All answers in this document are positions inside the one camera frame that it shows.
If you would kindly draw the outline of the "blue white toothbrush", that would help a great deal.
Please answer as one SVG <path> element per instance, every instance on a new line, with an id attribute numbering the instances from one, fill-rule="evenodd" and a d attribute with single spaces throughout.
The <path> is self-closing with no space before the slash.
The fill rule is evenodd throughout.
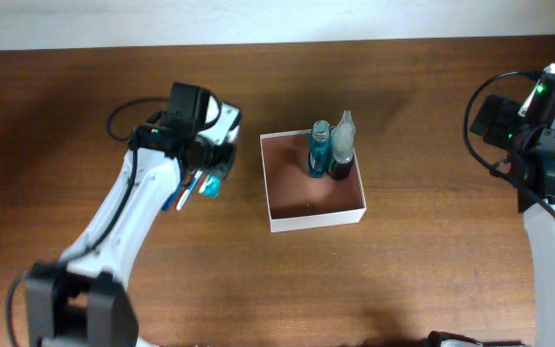
<path id="1" fill-rule="evenodd" d="M 203 175 L 202 170 L 195 171 L 195 173 L 192 176 L 190 182 L 186 185 L 185 190 L 183 191 L 183 193 L 181 194 L 181 197 L 179 198 L 179 200 L 177 202 L 177 205 L 175 207 L 175 209 L 177 211 L 180 211 L 184 207 L 186 201 L 192 195 L 192 193 L 193 193 L 199 179 L 202 177 L 202 175 Z"/>

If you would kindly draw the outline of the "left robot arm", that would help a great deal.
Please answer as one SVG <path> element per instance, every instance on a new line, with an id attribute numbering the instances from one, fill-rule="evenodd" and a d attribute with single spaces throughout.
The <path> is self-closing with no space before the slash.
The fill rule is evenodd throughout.
<path id="1" fill-rule="evenodd" d="M 159 213 L 195 174 L 227 178 L 242 113 L 196 85 L 175 82 L 167 107 L 120 136 L 117 179 L 90 223 L 61 256 L 18 274 L 5 299 L 9 342 L 14 293 L 24 288 L 31 346 L 146 346 L 128 296 L 138 253 Z"/>

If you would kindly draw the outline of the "teal toothpaste tube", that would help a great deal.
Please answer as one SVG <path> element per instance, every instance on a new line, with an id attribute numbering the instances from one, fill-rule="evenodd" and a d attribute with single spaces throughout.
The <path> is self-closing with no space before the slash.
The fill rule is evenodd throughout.
<path id="1" fill-rule="evenodd" d="M 230 173 L 236 153 L 236 146 L 232 142 L 226 142 L 217 147 L 209 167 L 203 171 L 206 178 L 201 184 L 198 192 L 206 197 L 216 198 L 221 189 L 222 181 Z"/>

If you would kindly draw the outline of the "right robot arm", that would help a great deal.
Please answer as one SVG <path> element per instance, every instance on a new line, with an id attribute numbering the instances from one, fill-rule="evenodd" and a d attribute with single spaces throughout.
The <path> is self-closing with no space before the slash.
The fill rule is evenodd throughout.
<path id="1" fill-rule="evenodd" d="M 489 94 L 477 115 L 464 116 L 462 138 L 490 175 L 517 190 L 534 266 L 535 343 L 555 346 L 555 64 L 520 74 L 535 83 L 528 97 Z"/>

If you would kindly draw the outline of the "blue mouthwash bottle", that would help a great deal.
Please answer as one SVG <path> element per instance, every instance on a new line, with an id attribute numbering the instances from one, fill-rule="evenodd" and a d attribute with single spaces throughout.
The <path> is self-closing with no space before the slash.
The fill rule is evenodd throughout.
<path id="1" fill-rule="evenodd" d="M 310 132 L 308 171 L 313 178 L 321 178 L 326 170 L 330 147 L 330 124 L 317 120 Z"/>

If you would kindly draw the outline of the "blue disposable razor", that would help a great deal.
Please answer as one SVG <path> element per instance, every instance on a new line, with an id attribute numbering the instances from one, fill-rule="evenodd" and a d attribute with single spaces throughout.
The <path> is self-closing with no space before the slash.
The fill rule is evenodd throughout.
<path id="1" fill-rule="evenodd" d="M 177 196 L 180 192 L 180 189 L 181 189 L 181 187 L 178 186 L 175 189 L 175 191 L 166 199 L 166 201 L 164 202 L 164 204 L 161 207 L 162 212 L 167 212 L 171 208 L 172 204 L 177 199 Z"/>

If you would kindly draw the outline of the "white open cardboard box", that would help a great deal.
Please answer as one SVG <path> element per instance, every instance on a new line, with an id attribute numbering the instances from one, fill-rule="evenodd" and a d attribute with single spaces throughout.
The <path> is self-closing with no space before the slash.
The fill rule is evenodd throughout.
<path id="1" fill-rule="evenodd" d="M 334 180 L 309 175 L 310 131 L 262 134 L 262 157 L 269 229 L 284 232 L 360 222 L 367 210 L 358 162 L 349 175 Z"/>

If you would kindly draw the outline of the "purple hand soap pump bottle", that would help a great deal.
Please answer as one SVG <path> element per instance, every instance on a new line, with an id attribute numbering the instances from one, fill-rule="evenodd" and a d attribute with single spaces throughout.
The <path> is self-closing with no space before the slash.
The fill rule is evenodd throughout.
<path id="1" fill-rule="evenodd" d="M 356 127 L 350 110 L 345 110 L 339 124 L 330 135 L 330 161 L 328 174 L 334 180 L 349 176 L 354 159 Z"/>

